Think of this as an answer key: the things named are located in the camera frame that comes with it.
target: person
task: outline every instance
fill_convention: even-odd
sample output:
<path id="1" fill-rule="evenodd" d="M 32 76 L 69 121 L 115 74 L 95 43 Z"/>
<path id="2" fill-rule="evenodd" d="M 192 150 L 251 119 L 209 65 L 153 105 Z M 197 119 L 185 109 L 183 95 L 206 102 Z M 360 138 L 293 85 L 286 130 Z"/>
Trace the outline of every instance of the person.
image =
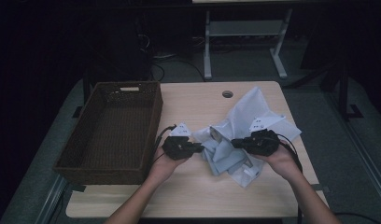
<path id="1" fill-rule="evenodd" d="M 341 223 L 328 206 L 319 198 L 284 147 L 280 145 L 277 151 L 269 157 L 252 156 L 269 163 L 276 173 L 289 182 L 308 223 Z M 155 158 L 157 160 L 155 159 L 156 161 L 153 163 L 147 179 L 135 193 L 106 220 L 106 224 L 137 223 L 155 190 L 171 176 L 178 165 L 187 160 L 173 161 L 163 154 L 161 147 L 157 149 Z"/>

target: brown woven basket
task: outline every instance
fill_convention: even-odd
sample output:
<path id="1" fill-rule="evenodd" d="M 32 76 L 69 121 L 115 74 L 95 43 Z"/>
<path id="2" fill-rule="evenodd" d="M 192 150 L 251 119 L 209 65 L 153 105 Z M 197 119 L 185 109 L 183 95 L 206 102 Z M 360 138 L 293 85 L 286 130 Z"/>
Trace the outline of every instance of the brown woven basket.
<path id="1" fill-rule="evenodd" d="M 53 169 L 74 184 L 141 184 L 161 113 L 159 82 L 98 83 Z"/>

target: background table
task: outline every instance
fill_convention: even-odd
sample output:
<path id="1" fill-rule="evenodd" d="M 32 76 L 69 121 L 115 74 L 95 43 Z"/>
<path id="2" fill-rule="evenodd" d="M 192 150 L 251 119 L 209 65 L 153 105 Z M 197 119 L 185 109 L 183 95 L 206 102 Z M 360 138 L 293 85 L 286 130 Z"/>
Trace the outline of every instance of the background table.
<path id="1" fill-rule="evenodd" d="M 294 123 L 284 95 L 276 82 L 221 82 L 162 84 L 163 108 L 158 133 L 185 122 L 192 131 L 226 117 L 236 102 L 253 87 L 261 88 L 270 109 Z M 232 91 L 224 98 L 223 91 Z M 293 141 L 303 172 L 310 184 L 318 179 L 301 137 Z M 109 217 L 138 186 L 87 186 L 74 191 L 66 209 L 70 217 Z M 322 191 L 318 194 L 325 202 Z M 208 162 L 194 154 L 179 166 L 155 192 L 143 217 L 296 217 L 297 203 L 286 180 L 265 164 L 261 175 L 247 188 L 228 174 L 213 176 Z"/>

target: crumpled fabric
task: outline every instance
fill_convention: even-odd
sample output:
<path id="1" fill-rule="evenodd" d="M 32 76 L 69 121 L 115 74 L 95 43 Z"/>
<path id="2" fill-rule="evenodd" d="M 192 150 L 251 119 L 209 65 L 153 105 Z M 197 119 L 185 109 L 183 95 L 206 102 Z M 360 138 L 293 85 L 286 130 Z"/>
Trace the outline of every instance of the crumpled fabric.
<path id="1" fill-rule="evenodd" d="M 269 109 L 261 89 L 254 87 L 236 103 L 224 120 L 193 132 L 195 141 L 205 147 L 202 157 L 208 161 L 212 174 L 221 175 L 228 172 L 243 188 L 257 178 L 261 173 L 263 161 L 248 155 L 241 148 L 234 148 L 231 140 L 249 137 L 249 127 L 254 118 L 276 116 L 280 115 Z M 266 128 L 286 136 L 290 141 L 301 134 L 301 131 L 286 119 Z"/>

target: person's left hand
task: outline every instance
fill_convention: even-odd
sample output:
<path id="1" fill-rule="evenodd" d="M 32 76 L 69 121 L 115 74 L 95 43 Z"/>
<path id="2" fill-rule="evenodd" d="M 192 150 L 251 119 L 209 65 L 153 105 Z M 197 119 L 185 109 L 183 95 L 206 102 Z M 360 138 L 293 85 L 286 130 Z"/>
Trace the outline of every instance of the person's left hand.
<path id="1" fill-rule="evenodd" d="M 188 160 L 183 159 L 174 161 L 163 153 L 163 149 L 161 147 L 158 147 L 153 159 L 155 162 L 152 164 L 152 167 L 150 168 L 148 175 L 148 179 L 158 185 L 166 181 L 174 172 L 174 170 L 178 167 L 178 165 Z"/>

